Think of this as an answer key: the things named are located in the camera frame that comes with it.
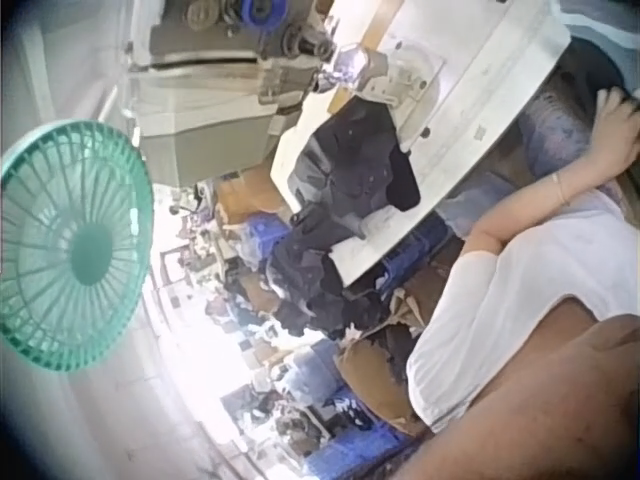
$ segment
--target denim fabric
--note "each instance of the denim fabric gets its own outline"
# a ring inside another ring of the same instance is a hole
[[[590,128],[551,89],[543,89],[517,120],[527,166],[536,179],[543,178],[578,159],[589,147]],[[610,185],[600,187],[616,204],[621,199]],[[436,212],[460,238],[491,207],[515,191],[515,186],[493,173],[472,177],[461,192],[447,198]]]

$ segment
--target brown cardboard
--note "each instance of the brown cardboard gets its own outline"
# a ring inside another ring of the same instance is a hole
[[[408,435],[418,436],[426,426],[415,415],[405,387],[393,378],[387,353],[366,337],[395,323],[416,328],[428,325],[461,246],[457,239],[450,241],[430,264],[396,290],[389,319],[348,345],[336,359],[340,374],[356,396],[373,413]]]
[[[218,210],[226,225],[243,223],[253,213],[277,213],[286,202],[271,180],[273,157],[243,171],[239,178],[216,184]]]
[[[250,273],[240,279],[240,284],[244,287],[249,297],[249,303],[256,312],[272,313],[280,305],[280,297],[274,292],[264,290],[260,286],[260,275]]]

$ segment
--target industrial sewing machine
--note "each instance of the industrial sewing machine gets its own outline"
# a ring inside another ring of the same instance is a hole
[[[151,178],[174,187],[263,161],[313,92],[389,105],[404,149],[439,61],[415,46],[339,50],[315,0],[136,0],[121,85]]]

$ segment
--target pile of clothing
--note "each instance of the pile of clothing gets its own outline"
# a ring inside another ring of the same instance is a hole
[[[302,209],[267,262],[271,288],[283,299],[274,317],[292,335],[311,328],[333,339],[352,325],[368,330],[384,321],[389,312],[380,294],[345,292],[329,254],[350,237],[364,238],[361,223],[371,213],[420,202],[387,106],[352,98],[311,136],[289,187]]]

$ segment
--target blue bin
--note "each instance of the blue bin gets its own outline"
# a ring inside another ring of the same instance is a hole
[[[381,261],[388,276],[379,289],[380,293],[388,294],[404,284],[422,262],[437,253],[451,235],[449,227],[436,213],[427,215],[382,258]]]
[[[318,480],[337,480],[408,445],[411,438],[380,423],[368,432],[347,430],[305,460]]]
[[[246,223],[261,259],[267,258],[276,243],[289,233],[289,226],[273,213],[253,214]]]

